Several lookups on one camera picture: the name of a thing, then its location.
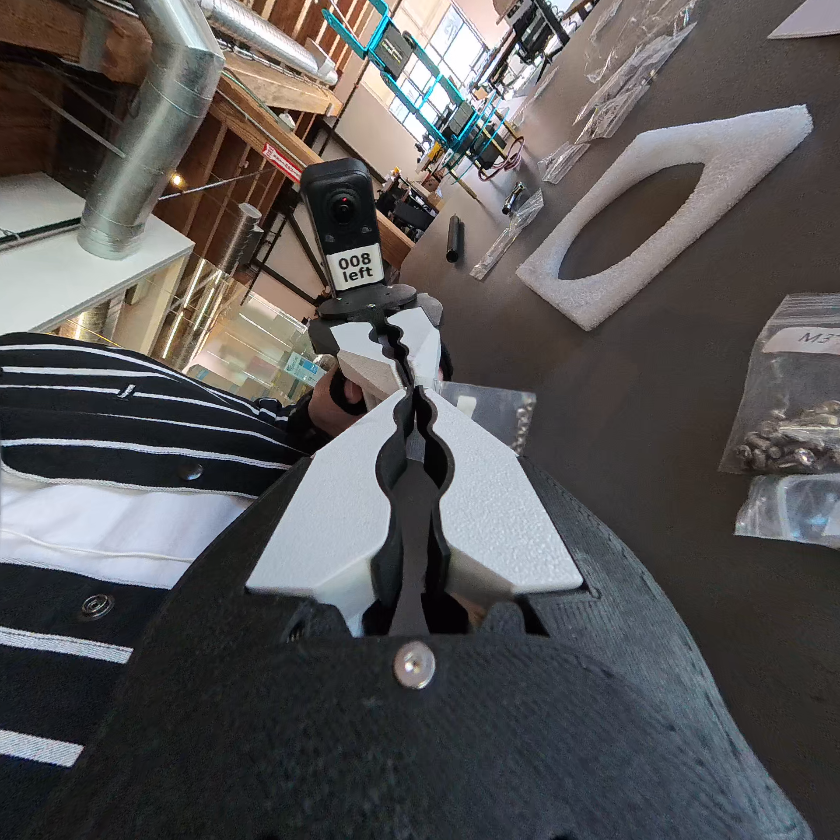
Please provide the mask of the small clear hardware bag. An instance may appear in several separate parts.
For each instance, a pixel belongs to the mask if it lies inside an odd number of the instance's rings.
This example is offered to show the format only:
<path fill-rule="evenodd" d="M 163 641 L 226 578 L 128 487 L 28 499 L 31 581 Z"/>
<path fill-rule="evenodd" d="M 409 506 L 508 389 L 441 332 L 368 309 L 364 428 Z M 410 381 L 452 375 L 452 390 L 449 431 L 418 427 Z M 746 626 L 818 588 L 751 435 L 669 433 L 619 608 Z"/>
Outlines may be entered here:
<path fill-rule="evenodd" d="M 513 391 L 454 381 L 439 381 L 436 391 L 462 414 L 523 455 L 537 396 L 532 392 Z"/>

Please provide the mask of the white cabinet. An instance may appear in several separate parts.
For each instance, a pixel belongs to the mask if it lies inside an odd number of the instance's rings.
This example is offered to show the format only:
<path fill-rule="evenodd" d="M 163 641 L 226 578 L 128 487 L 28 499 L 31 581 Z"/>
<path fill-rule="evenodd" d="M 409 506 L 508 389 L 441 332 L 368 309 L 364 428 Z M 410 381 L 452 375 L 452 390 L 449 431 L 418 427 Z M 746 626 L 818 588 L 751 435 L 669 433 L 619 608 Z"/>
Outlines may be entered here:
<path fill-rule="evenodd" d="M 81 215 L 85 201 L 43 172 L 1 180 L 2 231 L 22 234 Z M 150 217 L 139 249 L 123 259 L 89 254 L 75 229 L 2 250 L 1 334 L 42 332 L 186 257 L 193 243 Z"/>

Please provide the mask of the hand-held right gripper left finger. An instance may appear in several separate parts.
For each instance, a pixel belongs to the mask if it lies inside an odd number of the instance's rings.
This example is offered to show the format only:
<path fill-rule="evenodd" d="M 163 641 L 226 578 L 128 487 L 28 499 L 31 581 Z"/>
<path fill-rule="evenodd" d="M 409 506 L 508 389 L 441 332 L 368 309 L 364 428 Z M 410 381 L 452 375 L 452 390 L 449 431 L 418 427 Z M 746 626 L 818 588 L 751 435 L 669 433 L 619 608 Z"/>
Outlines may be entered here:
<path fill-rule="evenodd" d="M 398 391 L 312 456 L 247 582 L 335 606 L 353 635 L 387 635 L 403 588 L 395 488 L 414 427 Z"/>

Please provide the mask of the crumpled clear screw bag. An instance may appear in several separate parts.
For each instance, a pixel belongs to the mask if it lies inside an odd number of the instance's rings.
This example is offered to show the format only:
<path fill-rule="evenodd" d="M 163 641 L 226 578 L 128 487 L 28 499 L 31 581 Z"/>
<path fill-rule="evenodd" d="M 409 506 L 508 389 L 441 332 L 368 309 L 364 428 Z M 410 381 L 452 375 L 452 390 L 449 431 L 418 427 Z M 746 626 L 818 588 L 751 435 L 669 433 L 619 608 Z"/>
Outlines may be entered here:
<path fill-rule="evenodd" d="M 839 550 L 839 475 L 753 478 L 734 533 Z"/>

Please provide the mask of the wooden counter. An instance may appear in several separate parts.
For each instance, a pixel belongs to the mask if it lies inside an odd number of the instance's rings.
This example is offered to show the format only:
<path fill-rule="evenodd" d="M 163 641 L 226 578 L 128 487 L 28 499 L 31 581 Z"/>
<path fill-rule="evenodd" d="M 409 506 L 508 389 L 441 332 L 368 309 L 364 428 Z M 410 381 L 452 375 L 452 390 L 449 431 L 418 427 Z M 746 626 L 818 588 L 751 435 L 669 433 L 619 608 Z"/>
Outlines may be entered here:
<path fill-rule="evenodd" d="M 380 211 L 375 212 L 381 240 L 381 254 L 384 262 L 400 268 L 411 253 L 414 242 Z"/>

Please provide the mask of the printed instruction manual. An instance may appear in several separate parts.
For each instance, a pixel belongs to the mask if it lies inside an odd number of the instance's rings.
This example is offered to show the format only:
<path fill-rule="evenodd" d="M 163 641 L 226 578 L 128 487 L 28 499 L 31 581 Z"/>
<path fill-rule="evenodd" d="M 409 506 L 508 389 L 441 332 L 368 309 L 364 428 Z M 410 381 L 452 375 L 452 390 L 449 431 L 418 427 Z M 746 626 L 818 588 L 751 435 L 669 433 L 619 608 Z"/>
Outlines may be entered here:
<path fill-rule="evenodd" d="M 768 39 L 807 39 L 839 35 L 839 1 L 804 1 Z"/>

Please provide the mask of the labelled clear screw bag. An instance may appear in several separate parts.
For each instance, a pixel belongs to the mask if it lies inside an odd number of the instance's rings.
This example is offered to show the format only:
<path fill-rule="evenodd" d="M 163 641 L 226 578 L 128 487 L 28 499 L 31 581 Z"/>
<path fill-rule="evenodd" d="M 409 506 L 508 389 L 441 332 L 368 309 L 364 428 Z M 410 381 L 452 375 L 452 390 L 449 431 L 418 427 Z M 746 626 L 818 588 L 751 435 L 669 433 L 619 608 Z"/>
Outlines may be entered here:
<path fill-rule="evenodd" d="M 719 470 L 748 476 L 839 470 L 839 294 L 785 297 L 752 347 Z"/>

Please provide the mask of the flexible silver duct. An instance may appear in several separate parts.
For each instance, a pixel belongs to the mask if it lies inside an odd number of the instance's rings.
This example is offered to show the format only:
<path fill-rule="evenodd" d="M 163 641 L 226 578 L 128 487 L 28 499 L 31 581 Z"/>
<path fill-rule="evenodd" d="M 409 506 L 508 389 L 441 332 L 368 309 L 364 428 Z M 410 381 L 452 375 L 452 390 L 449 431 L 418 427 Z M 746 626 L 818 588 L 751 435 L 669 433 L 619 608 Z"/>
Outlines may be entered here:
<path fill-rule="evenodd" d="M 317 45 L 311 49 L 239 1 L 198 1 L 208 23 L 282 65 L 334 87 L 339 76 L 332 59 Z"/>

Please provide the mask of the person's striped jacket torso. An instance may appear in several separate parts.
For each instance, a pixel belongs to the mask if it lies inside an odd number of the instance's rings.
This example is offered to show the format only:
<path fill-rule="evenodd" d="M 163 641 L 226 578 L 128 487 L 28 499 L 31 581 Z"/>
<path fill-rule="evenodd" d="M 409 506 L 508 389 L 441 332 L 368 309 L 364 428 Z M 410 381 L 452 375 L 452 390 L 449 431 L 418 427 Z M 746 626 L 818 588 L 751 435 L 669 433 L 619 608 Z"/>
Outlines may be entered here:
<path fill-rule="evenodd" d="M 305 452 L 273 408 L 3 409 L 2 838 L 77 762 L 167 592 Z"/>

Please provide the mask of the white foam frame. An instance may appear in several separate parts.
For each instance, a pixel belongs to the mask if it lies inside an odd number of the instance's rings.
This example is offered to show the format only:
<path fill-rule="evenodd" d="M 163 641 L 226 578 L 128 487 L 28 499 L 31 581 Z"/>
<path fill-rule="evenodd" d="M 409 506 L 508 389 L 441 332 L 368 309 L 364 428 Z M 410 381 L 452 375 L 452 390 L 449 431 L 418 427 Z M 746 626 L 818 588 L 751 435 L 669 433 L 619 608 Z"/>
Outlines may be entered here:
<path fill-rule="evenodd" d="M 629 302 L 792 153 L 813 129 L 806 105 L 640 133 L 517 269 L 520 281 L 584 331 Z M 693 192 L 628 257 L 598 274 L 559 277 L 582 229 L 649 176 L 702 165 Z"/>

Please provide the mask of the small ribbed silver duct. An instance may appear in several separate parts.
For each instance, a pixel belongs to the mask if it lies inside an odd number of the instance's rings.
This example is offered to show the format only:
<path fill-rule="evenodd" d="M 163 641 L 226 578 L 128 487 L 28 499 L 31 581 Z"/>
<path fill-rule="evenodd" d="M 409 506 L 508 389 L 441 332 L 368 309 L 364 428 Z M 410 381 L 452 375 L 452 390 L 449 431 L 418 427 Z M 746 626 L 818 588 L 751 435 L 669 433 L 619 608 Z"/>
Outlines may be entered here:
<path fill-rule="evenodd" d="M 217 267 L 232 276 L 243 264 L 248 263 L 263 235 L 259 225 L 261 213 L 249 203 L 237 205 L 237 216 L 226 249 Z"/>

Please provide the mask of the red and white sign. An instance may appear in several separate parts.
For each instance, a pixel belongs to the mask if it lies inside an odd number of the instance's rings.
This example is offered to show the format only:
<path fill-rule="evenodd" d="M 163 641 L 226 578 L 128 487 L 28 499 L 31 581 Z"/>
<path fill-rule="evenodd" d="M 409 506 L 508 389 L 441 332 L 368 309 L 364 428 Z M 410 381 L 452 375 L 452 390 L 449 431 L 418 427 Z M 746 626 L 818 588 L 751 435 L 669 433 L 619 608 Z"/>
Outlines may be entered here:
<path fill-rule="evenodd" d="M 280 172 L 295 183 L 300 183 L 302 169 L 295 162 L 290 161 L 272 143 L 266 142 L 261 151 L 263 157 L 272 163 Z"/>

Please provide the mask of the large silver ventilation duct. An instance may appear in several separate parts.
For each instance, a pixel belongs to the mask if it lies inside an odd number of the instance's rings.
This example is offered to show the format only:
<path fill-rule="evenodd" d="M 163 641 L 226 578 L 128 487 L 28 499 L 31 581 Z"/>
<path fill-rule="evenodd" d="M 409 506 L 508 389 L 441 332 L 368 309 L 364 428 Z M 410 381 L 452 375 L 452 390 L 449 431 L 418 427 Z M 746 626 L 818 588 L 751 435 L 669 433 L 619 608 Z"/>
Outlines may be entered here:
<path fill-rule="evenodd" d="M 80 217 L 77 242 L 123 259 L 140 238 L 201 127 L 224 57 L 198 2 L 142 1 L 133 8 L 152 40 L 150 63 L 116 147 L 103 162 Z"/>

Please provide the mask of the group of flat parts bags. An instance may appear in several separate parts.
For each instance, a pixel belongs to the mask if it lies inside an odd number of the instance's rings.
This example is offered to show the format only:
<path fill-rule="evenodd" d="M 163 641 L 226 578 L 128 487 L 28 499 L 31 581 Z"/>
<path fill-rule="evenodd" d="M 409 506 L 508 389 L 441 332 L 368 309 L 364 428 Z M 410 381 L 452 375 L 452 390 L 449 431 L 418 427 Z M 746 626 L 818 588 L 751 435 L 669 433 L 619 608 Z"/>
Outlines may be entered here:
<path fill-rule="evenodd" d="M 613 2 L 592 30 L 584 71 L 595 91 L 573 121 L 581 131 L 538 161 L 542 183 L 558 184 L 594 142 L 610 139 L 621 127 L 695 27 L 700 2 L 642 2 L 624 20 L 614 46 L 606 50 L 603 36 L 622 5 Z"/>

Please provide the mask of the person's left hand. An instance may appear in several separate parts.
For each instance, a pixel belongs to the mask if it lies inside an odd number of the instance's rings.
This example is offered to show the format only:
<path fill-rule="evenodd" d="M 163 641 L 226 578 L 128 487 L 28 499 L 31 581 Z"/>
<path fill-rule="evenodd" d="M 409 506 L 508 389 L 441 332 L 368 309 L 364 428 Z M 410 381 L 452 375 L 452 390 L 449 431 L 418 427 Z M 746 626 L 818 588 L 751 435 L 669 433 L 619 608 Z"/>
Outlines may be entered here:
<path fill-rule="evenodd" d="M 347 380 L 338 367 L 324 375 L 311 392 L 311 423 L 331 438 L 350 428 L 365 412 L 362 389 Z"/>

